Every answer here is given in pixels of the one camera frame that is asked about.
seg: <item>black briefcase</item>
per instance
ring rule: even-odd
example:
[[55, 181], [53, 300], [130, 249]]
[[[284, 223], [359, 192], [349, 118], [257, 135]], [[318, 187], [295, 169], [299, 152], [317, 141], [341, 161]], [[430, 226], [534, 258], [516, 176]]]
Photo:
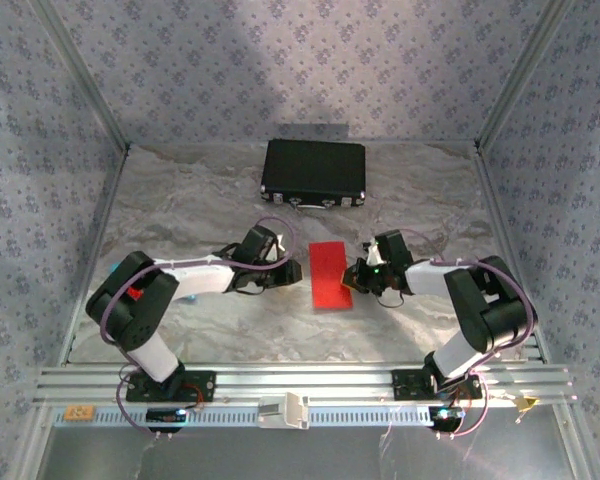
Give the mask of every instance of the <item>black briefcase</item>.
[[365, 148], [356, 143], [271, 140], [260, 196], [296, 208], [358, 207], [366, 190]]

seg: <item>black mounting bracket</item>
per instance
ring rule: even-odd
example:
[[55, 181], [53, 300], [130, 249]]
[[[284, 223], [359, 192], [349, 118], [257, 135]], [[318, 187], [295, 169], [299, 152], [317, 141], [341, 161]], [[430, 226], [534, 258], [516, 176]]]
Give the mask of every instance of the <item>black mounting bracket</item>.
[[392, 370], [391, 385], [393, 386], [393, 399], [406, 400], [442, 400], [455, 398], [458, 400], [480, 400], [482, 388], [477, 375], [468, 375], [466, 378], [453, 385], [443, 385], [436, 389], [432, 375], [427, 370]]
[[186, 370], [181, 374], [180, 388], [169, 396], [144, 372], [133, 373], [129, 377], [126, 400], [129, 403], [198, 403], [198, 394], [202, 402], [213, 401], [216, 388], [216, 372], [206, 370]]

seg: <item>white clip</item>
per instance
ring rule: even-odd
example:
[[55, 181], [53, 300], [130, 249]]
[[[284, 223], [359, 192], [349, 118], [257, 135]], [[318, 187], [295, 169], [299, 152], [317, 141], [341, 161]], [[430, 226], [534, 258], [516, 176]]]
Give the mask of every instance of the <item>white clip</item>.
[[263, 397], [258, 402], [258, 426], [277, 429], [309, 429], [309, 397], [290, 392]]

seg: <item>red block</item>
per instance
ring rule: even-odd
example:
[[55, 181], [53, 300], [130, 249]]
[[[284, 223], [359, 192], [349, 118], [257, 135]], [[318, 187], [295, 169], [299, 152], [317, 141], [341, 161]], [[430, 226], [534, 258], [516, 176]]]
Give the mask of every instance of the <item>red block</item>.
[[344, 242], [309, 244], [311, 291], [315, 308], [353, 308], [351, 290], [342, 285], [347, 269]]

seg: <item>metal corner post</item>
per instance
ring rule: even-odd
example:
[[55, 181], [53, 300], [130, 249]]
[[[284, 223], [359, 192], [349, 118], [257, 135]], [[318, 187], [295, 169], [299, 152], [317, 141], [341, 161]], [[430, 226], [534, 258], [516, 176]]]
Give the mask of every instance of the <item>metal corner post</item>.
[[549, 46], [558, 27], [574, 0], [549, 0], [536, 22], [533, 32], [522, 49], [507, 78], [500, 95], [496, 99], [485, 120], [478, 140], [485, 153], [493, 145], [498, 133], [504, 127], [524, 87], [529, 82], [544, 52]]
[[126, 151], [128, 142], [124, 132], [109, 109], [96, 81], [89, 72], [55, 7], [50, 0], [29, 0], [29, 3], [43, 28], [47, 31], [51, 42], [58, 50], [60, 57], [62, 57], [69, 74], [82, 90], [87, 103], [102, 128], [120, 152]]
[[102, 242], [104, 240], [104, 232], [107, 227], [109, 215], [111, 214], [111, 208], [113, 206], [113, 201], [116, 196], [116, 191], [118, 189], [118, 183], [120, 182], [120, 177], [122, 176], [122, 171], [124, 169], [125, 162], [127, 160], [128, 151], [125, 150], [120, 156], [120, 161], [109, 180], [111, 182], [111, 187], [107, 194], [107, 198], [105, 200], [104, 209], [101, 212], [102, 220], [99, 224], [98, 231], [96, 232], [96, 238], [93, 242], [93, 248], [91, 249], [91, 254], [89, 255], [89, 260], [87, 261], [86, 271], [82, 278], [82, 282], [80, 283], [80, 288], [78, 290], [78, 297], [73, 306], [73, 311], [71, 312], [70, 324], [67, 329], [67, 334], [65, 336], [64, 342], [62, 343], [62, 349], [60, 350], [60, 355], [58, 357], [57, 365], [64, 366], [69, 359], [69, 354], [71, 353], [71, 345], [73, 344], [73, 332], [76, 328], [76, 324], [78, 323], [78, 318], [80, 318], [80, 312], [84, 308], [84, 304], [86, 302], [87, 292], [89, 290], [89, 283], [91, 282], [91, 277], [93, 277], [93, 272], [96, 268], [96, 263], [98, 260], [98, 256], [100, 255], [100, 250], [102, 248]]
[[[484, 192], [485, 206], [491, 218], [498, 247], [511, 268], [511, 272], [518, 279], [524, 290], [528, 292], [528, 282], [522, 274], [520, 263], [511, 243], [511, 233], [502, 216], [502, 204], [495, 194], [493, 184], [485, 166], [485, 154], [476, 151], [472, 155], [472, 158], [478, 172], [480, 186]], [[536, 328], [535, 335], [542, 358], [545, 363], [551, 364], [551, 353], [542, 334], [541, 325]], [[578, 404], [557, 404], [553, 406], [553, 411], [574, 477], [578, 480], [600, 479], [600, 457], [595, 448], [591, 431], [582, 414], [581, 407]]]

